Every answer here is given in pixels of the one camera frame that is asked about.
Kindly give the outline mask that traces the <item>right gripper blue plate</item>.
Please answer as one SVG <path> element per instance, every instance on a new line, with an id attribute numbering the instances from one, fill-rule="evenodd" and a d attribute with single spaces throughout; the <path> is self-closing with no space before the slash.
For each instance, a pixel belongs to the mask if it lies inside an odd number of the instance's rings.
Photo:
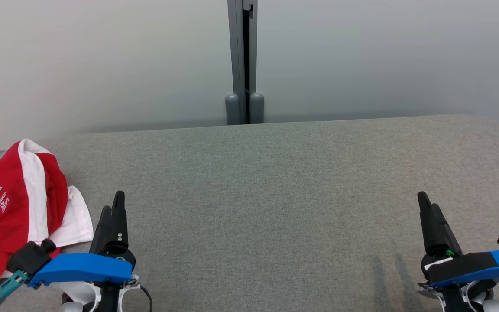
<path id="1" fill-rule="evenodd" d="M 444 312 L 499 312 L 493 288 L 499 282 L 499 250 L 463 251 L 444 214 L 426 192 L 418 192 L 424 250 L 434 259 L 424 265 L 421 294 L 437 299 Z"/>

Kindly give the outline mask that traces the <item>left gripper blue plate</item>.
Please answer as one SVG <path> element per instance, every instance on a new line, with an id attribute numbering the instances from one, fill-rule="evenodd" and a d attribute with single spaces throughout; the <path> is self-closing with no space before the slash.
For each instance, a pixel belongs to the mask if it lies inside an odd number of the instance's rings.
<path id="1" fill-rule="evenodd" d="M 113 227 L 113 241 L 107 244 Z M 103 207 L 89 253 L 62 253 L 44 266 L 28 287 L 62 290 L 62 312 L 122 312 L 123 297 L 137 290 L 136 258 L 128 249 L 125 193 L 115 193 Z"/>

